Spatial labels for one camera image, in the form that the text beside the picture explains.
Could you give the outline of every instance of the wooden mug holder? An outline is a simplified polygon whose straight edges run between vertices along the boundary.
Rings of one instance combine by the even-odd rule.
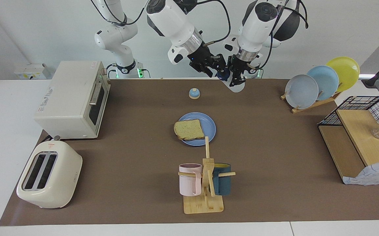
[[[214,158],[210,158],[207,136],[205,137],[205,155],[206,158],[202,160],[201,194],[194,197],[183,196],[183,212],[185,214],[213,213],[224,210],[223,197],[216,195],[214,191]],[[195,177],[194,173],[178,172],[178,175]],[[219,177],[234,175],[236,175],[236,172],[220,173]]]
[[[291,112],[292,113],[297,113],[297,112],[301,112],[301,111],[304,111],[304,110],[307,110],[307,109],[311,109],[311,108],[314,108],[314,107],[317,107],[317,106],[321,106],[321,105],[324,105],[326,103],[330,103],[330,102],[333,102],[335,101],[335,99],[341,94],[341,92],[336,92],[332,97],[328,98],[328,99],[325,99],[325,100],[320,100],[320,101],[315,101],[315,103],[306,108],[306,109],[299,109],[299,106],[295,107],[294,109],[291,109]],[[280,96],[280,99],[281,100],[285,100],[285,96],[287,95],[287,93],[284,93],[283,95]]]

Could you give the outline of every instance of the oven door handle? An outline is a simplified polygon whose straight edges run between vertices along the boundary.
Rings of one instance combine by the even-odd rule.
[[[92,99],[90,99],[89,105],[96,106],[97,99],[99,98],[101,87],[102,87],[102,82],[96,83],[95,89],[93,90]]]

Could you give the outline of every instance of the yellow plate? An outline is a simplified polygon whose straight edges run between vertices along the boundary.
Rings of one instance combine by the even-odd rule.
[[[334,58],[328,61],[326,65],[334,69],[335,72],[337,72],[339,83],[342,83],[338,87],[337,92],[342,92],[353,87],[353,85],[359,79],[360,67],[357,64],[357,62],[352,58]]]

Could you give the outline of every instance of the toaster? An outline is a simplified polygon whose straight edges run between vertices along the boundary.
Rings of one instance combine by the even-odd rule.
[[[17,184],[20,199],[41,208],[61,208],[71,200],[83,159],[63,141],[46,141],[33,150]]]
[[[101,61],[62,61],[33,118],[52,137],[97,138],[110,86]]]

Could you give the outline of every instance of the teal mug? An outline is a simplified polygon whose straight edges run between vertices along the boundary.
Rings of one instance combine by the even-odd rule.
[[[215,163],[213,170],[213,184],[214,193],[216,195],[229,195],[230,194],[230,176],[219,177],[220,173],[231,172],[231,165],[227,163]]]

